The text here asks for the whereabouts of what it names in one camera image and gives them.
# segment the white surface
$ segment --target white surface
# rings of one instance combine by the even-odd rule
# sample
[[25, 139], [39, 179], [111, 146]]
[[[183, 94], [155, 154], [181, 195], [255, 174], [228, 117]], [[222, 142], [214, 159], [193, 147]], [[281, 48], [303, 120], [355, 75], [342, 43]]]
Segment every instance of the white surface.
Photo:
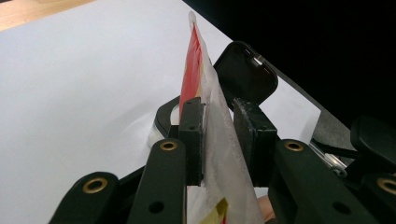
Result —
[[[145, 164], [155, 112], [179, 95], [190, 10], [102, 0], [0, 33], [0, 223], [46, 223], [84, 175]], [[214, 62], [231, 40], [196, 15]], [[319, 110], [298, 92], [280, 81], [272, 98], [282, 138], [313, 132]]]

